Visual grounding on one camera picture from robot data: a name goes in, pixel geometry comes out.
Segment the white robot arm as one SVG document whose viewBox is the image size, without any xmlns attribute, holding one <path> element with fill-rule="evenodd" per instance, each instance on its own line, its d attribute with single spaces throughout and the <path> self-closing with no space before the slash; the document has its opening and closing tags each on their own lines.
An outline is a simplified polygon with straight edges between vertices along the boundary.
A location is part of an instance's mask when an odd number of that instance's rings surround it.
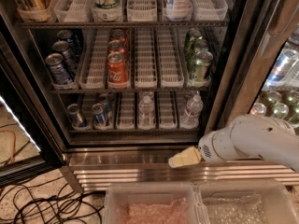
<svg viewBox="0 0 299 224">
<path fill-rule="evenodd" d="M 242 115 L 225 128 L 204 135 L 198 147 L 188 147 L 168 160 L 171 168 L 261 159 L 299 173 L 299 136 L 283 119 Z"/>
</svg>

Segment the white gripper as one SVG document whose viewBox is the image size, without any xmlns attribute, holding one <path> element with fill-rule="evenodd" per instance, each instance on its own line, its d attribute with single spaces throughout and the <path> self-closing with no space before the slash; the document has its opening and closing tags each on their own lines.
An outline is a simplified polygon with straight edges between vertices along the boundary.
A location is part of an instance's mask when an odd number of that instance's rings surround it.
<svg viewBox="0 0 299 224">
<path fill-rule="evenodd" d="M 179 168 L 195 165 L 201 161 L 202 157 L 209 163 L 231 161 L 237 158 L 229 128 L 223 128 L 204 135 L 198 143 L 198 148 L 188 147 L 182 150 L 168 160 L 169 166 Z"/>
</svg>

